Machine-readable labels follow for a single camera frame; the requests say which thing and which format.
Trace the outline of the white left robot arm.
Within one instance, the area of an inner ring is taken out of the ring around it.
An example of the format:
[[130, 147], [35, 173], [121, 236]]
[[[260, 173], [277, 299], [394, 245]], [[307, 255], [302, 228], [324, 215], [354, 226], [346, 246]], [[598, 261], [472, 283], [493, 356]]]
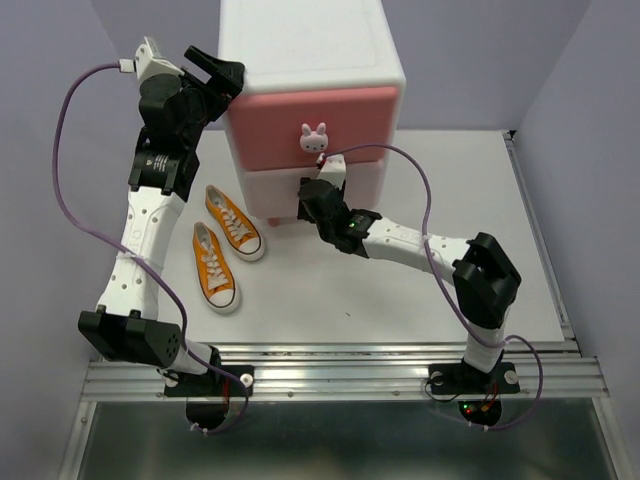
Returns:
[[223, 370], [219, 351], [186, 338], [185, 321], [158, 319], [158, 296], [178, 298], [161, 275], [177, 220], [188, 202], [205, 127], [221, 117], [244, 88], [245, 66], [191, 46], [185, 58], [207, 73], [205, 81], [158, 56], [150, 43], [113, 68], [139, 83], [143, 120], [129, 174], [127, 217], [111, 278], [78, 329], [107, 360], [154, 366], [188, 380], [199, 393], [215, 392], [228, 378], [248, 397], [248, 387]]

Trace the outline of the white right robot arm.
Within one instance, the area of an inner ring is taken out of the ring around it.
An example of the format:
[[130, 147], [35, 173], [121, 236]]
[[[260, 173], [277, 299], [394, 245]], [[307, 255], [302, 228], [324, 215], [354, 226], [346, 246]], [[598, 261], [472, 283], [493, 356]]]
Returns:
[[437, 237], [404, 227], [377, 212], [351, 209], [330, 182], [306, 180], [298, 192], [299, 216], [320, 238], [345, 254], [387, 260], [430, 273], [467, 330], [463, 359], [429, 369], [434, 395], [516, 394], [515, 367], [503, 359], [504, 329], [522, 279], [498, 241], [480, 232], [473, 239]]

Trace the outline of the orange sneaker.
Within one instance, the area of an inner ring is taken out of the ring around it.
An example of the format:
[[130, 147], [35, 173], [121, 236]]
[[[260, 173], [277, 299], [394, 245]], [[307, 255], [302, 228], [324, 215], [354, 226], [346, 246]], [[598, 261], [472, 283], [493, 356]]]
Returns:
[[215, 233], [196, 222], [192, 240], [195, 266], [201, 293], [216, 313], [229, 315], [240, 305], [241, 294]]
[[205, 189], [205, 206], [218, 222], [234, 254], [246, 262], [256, 262], [265, 253], [259, 230], [244, 212], [213, 185]]

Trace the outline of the light pink drawer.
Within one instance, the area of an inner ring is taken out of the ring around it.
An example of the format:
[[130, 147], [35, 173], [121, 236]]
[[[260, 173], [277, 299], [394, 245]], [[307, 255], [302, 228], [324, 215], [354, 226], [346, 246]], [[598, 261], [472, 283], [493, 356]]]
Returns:
[[344, 177], [314, 166], [263, 171], [237, 170], [247, 211], [258, 219], [306, 216], [306, 208], [376, 208], [387, 162], [346, 164]]

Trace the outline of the orange sneaker front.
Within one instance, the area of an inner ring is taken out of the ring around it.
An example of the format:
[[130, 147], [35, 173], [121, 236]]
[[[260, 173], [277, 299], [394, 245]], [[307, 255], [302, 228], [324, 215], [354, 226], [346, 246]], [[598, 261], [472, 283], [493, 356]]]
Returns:
[[215, 233], [196, 222], [192, 240], [195, 266], [201, 293], [216, 313], [229, 315], [240, 305], [241, 294]]

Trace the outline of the dark pink drawer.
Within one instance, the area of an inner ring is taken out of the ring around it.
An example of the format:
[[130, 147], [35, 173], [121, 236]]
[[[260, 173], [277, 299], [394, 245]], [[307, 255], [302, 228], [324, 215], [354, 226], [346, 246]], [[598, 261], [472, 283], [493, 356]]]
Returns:
[[244, 95], [227, 126], [244, 169], [298, 168], [323, 151], [387, 141], [398, 99], [393, 86]]

